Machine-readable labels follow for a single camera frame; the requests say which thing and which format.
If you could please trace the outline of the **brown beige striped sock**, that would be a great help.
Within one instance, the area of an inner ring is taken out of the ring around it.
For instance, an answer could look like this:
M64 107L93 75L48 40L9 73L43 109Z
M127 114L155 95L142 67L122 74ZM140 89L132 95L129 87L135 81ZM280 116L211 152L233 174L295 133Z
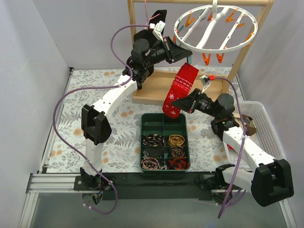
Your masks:
M244 114L242 115L242 117L245 123L247 136L254 136L257 133L257 129L253 118Z

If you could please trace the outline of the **red christmas sock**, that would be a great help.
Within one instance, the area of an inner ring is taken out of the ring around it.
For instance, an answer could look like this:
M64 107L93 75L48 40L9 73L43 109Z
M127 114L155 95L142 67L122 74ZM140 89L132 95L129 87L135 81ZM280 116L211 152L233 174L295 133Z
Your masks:
M229 149L231 149L231 150L234 150L235 151L235 149L230 145L230 144L227 144L227 147L229 148Z
M177 118L179 116L181 110L173 106L172 102L189 94L198 72L197 68L188 63L185 63L179 69L162 106L162 111L168 117Z

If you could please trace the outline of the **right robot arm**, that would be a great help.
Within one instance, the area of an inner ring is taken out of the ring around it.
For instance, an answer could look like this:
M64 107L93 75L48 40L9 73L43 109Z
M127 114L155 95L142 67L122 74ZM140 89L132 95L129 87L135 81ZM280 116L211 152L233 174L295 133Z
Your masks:
M231 95L221 94L216 101L212 101L205 93L195 89L187 97L174 100L171 104L190 114L198 110L212 116L214 134L239 152L250 167L251 172L239 170L233 164L216 168L215 184L219 188L225 189L233 184L249 191L262 207L294 195L290 164L285 159L275 159L246 135L245 127L240 127L235 121L234 98Z

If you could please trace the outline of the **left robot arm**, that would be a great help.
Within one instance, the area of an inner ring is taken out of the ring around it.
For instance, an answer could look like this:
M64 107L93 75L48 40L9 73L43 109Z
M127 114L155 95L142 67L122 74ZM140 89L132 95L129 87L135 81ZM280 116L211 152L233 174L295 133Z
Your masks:
M81 128L85 137L86 160L80 169L82 181L91 189L100 187L102 170L100 160L104 142L111 136L108 119L120 103L137 89L153 73L155 64L162 61L175 63L192 55L192 51L176 45L169 37L149 42L140 38L133 43L127 67L104 96L92 105L84 105L81 112Z

